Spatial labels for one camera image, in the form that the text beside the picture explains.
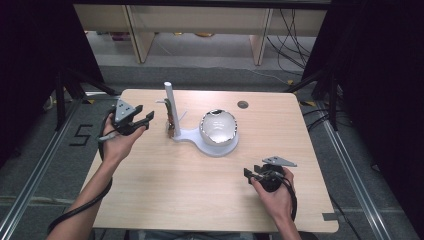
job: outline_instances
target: white stand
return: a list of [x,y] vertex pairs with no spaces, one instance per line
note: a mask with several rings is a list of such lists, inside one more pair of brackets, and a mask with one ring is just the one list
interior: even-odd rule
[[197,146],[197,148],[201,152],[203,152],[204,154],[210,157],[223,157],[229,154],[230,152],[234,150],[234,148],[236,148],[238,140],[239,140],[239,135],[236,134],[235,138],[231,141],[230,144],[226,146],[212,146],[205,143],[205,141],[203,141],[198,128],[191,129],[191,130],[186,130],[186,129],[180,129],[180,130],[181,130],[181,135],[174,136],[173,138],[174,141],[192,142]]

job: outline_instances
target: gray floor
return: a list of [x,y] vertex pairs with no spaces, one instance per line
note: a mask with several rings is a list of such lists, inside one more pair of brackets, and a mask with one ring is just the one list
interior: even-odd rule
[[[288,80],[295,82],[300,80],[298,75],[281,70],[277,54],[269,43],[266,45],[262,65],[255,66],[248,36],[214,35],[210,38],[201,38],[188,33],[180,36],[160,33],[155,37],[146,63],[141,65],[136,62],[130,42],[112,41],[109,35],[97,35],[95,32],[89,32],[87,37],[101,66],[106,83],[117,90],[130,87],[154,88],[171,76],[179,76],[179,79],[173,79],[181,88],[196,89],[196,87],[204,86],[199,85],[200,78],[207,75],[216,79],[215,85],[207,86],[209,89],[240,91],[256,89],[257,91],[281,92],[287,87]],[[280,46],[277,37],[270,38],[276,46]],[[302,46],[309,50],[314,40],[314,38],[299,39]],[[297,54],[290,51],[287,53],[300,61]],[[280,65],[290,72],[301,71],[301,68],[287,60],[280,59]],[[232,82],[234,74],[242,76],[246,80],[245,83],[237,85],[236,82]],[[313,84],[299,90],[297,93],[299,101],[310,101],[312,89]],[[58,152],[16,227],[12,239],[43,239],[49,222],[72,202],[81,188],[97,146],[95,141],[88,141],[87,145],[78,148],[72,148],[69,145],[81,141],[74,137],[81,124],[93,124],[93,127],[83,129],[81,133],[95,136],[99,130],[96,123],[100,122],[104,111],[113,103],[114,100],[101,100],[93,104],[82,104],[79,107]],[[301,106],[304,113],[315,109],[316,107],[313,106]],[[319,117],[318,112],[309,114],[305,116],[305,124],[308,125]],[[349,118],[341,113],[338,115],[338,121],[340,137],[392,238],[418,239],[382,176],[370,168],[372,158]],[[22,155],[10,159],[0,169],[0,217],[2,219],[43,154],[49,139],[54,134],[55,124],[53,108],[38,119],[32,132],[22,144]],[[324,125],[318,125],[311,130],[310,137],[329,193],[341,206],[347,219],[362,239],[376,239]],[[317,234],[319,239],[357,239],[346,218],[336,206],[335,210],[339,216],[339,231],[334,234]],[[99,239],[103,230],[98,229],[96,232]],[[122,230],[110,229],[106,231],[104,239],[123,239],[123,235]]]

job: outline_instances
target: floor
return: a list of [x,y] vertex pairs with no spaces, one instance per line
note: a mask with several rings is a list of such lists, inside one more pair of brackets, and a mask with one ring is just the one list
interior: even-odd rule
[[[304,65],[298,53],[290,50],[284,50],[289,56],[297,60],[297,64],[279,57],[273,48],[273,43],[277,48],[280,48],[281,41],[276,36],[270,36],[270,41],[266,43],[264,58],[261,66],[253,64],[253,57],[250,50],[250,42],[248,36],[241,35],[213,35],[212,37],[199,37],[192,33],[184,33],[177,35],[173,33],[158,33],[149,52],[147,61],[143,64],[136,62],[131,42],[129,41],[113,41],[108,34],[98,34],[96,32],[88,32],[87,38],[91,44],[93,53],[98,64],[102,66],[131,66],[134,68],[201,68],[201,69],[240,69],[245,70],[253,75],[263,75],[263,71],[286,71],[288,74],[298,74],[302,71],[300,66]],[[307,55],[313,47],[315,38],[303,37],[299,38],[299,43],[307,51],[303,52]],[[299,44],[294,44],[291,39],[286,42],[291,49],[296,49]],[[307,95],[302,95],[302,100],[308,101]],[[305,113],[310,111],[306,105],[301,107]],[[77,118],[84,119],[88,111],[84,106],[77,113]],[[322,117],[319,112],[308,114],[305,116],[305,124],[311,125],[317,118]],[[319,239],[359,239],[353,229],[359,232],[362,239],[418,239],[413,228],[410,226],[407,218],[399,208],[396,199],[392,196],[390,189],[385,184],[384,179],[378,172],[370,168],[372,158],[363,146],[360,137],[352,128],[348,116],[343,115],[339,119],[340,129],[338,133],[332,131],[331,126],[324,122],[316,128],[311,127],[311,141],[314,144],[314,149],[317,153],[321,170],[327,184],[329,193],[337,201],[333,202],[335,211],[339,216],[340,229],[335,234],[317,234]],[[54,114],[48,112],[36,124],[37,128],[33,130],[28,139],[26,146],[29,146],[30,151],[23,152],[24,156],[19,158],[24,161],[9,161],[7,165],[0,170],[0,217],[4,218],[8,213],[8,209],[21,193],[21,189],[27,184],[27,179],[30,177],[31,170],[37,167],[37,160],[43,155],[43,148],[36,147],[47,146],[50,138],[55,137],[55,133],[51,130],[51,126],[55,124]],[[90,162],[78,162],[75,159],[75,164],[71,164],[72,171],[86,171],[90,166]],[[349,165],[353,165],[355,172],[349,173]],[[49,189],[49,182],[57,182],[62,186],[69,188],[78,187],[82,183],[69,182],[70,178],[68,171],[62,170],[63,166],[56,166],[54,163],[49,167],[49,171],[43,178],[43,183],[37,189],[35,196],[44,196],[42,193]],[[28,172],[16,177],[16,169],[22,172]],[[355,178],[359,178],[359,185],[363,184],[363,188],[367,190],[366,195],[361,196],[361,186],[354,186]],[[40,221],[45,219],[54,219],[58,211],[63,211],[66,206],[72,201],[72,196],[62,198],[46,199],[41,197],[33,197],[30,205],[22,217],[22,221],[16,227],[16,233],[12,239],[25,239],[24,236],[43,236],[45,229],[39,229],[37,226]],[[367,214],[364,209],[364,201],[375,208],[377,215],[374,215],[372,209],[371,214]],[[336,203],[339,203],[341,208],[337,208]],[[376,230],[373,224],[373,217],[381,217],[383,226],[387,227],[388,234],[385,231]],[[122,239],[124,232],[122,230],[104,231],[96,230],[100,238],[97,239]]]

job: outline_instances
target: white bowl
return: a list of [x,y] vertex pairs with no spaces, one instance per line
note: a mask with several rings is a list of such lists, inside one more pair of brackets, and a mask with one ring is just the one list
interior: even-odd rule
[[207,144],[226,146],[237,134],[237,122],[231,113],[215,109],[207,112],[199,125],[200,135]]

